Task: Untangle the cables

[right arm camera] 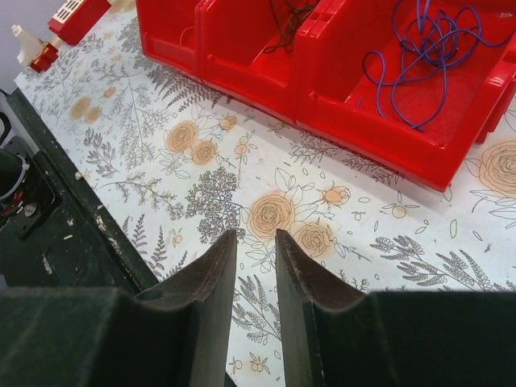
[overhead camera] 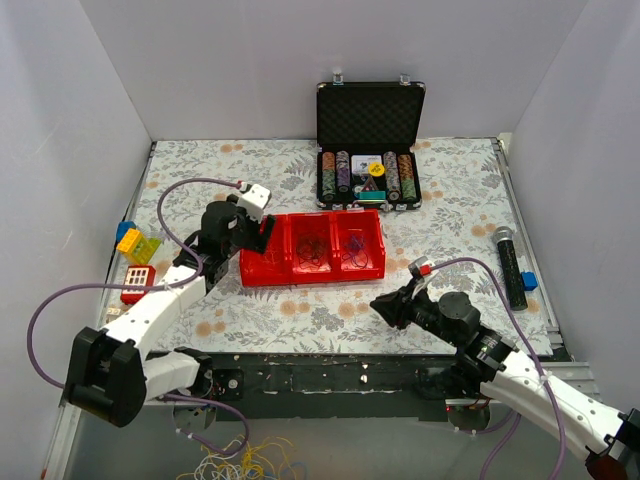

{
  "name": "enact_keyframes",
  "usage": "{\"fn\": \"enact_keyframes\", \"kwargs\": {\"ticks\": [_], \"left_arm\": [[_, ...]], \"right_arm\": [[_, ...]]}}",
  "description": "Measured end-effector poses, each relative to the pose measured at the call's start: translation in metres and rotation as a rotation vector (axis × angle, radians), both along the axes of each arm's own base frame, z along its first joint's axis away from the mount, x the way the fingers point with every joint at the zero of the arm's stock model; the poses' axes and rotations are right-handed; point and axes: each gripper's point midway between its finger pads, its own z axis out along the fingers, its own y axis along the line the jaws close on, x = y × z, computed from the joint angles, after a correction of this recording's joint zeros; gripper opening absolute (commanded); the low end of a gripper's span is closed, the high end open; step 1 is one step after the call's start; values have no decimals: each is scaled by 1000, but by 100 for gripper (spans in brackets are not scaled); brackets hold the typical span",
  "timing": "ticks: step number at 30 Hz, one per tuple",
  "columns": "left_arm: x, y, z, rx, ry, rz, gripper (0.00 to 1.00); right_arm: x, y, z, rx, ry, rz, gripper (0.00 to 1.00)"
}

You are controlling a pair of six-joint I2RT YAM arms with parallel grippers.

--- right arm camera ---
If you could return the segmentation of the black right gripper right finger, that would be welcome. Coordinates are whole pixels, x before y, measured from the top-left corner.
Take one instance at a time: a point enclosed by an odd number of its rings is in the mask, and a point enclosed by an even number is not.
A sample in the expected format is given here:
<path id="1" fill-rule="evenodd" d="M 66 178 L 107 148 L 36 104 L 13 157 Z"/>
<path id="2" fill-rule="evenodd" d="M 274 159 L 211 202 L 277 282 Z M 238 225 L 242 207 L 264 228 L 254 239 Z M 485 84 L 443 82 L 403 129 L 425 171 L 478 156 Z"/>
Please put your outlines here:
<path id="1" fill-rule="evenodd" d="M 288 386 L 512 386 L 512 292 L 362 293 L 276 234 Z"/>

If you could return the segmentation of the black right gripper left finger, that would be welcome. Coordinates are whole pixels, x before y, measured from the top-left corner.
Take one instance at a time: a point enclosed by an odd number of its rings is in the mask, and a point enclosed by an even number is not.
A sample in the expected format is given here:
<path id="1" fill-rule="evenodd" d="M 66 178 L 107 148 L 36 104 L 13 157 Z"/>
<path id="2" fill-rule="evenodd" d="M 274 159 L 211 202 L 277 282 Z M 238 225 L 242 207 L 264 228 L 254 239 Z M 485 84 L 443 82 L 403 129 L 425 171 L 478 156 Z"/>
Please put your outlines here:
<path id="1" fill-rule="evenodd" d="M 1 293 L 4 386 L 228 386 L 237 237 L 137 295 L 115 287 Z"/>

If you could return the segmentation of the red plastic compartment tray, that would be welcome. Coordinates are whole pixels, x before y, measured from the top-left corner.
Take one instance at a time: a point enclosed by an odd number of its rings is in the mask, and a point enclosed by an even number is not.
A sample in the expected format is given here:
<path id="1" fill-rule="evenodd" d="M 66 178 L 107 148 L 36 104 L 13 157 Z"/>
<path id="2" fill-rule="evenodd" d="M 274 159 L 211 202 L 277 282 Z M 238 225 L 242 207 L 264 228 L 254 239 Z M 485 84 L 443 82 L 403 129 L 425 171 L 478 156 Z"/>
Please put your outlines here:
<path id="1" fill-rule="evenodd" d="M 512 1 L 139 1 L 144 55 L 444 191 L 515 92 Z"/>

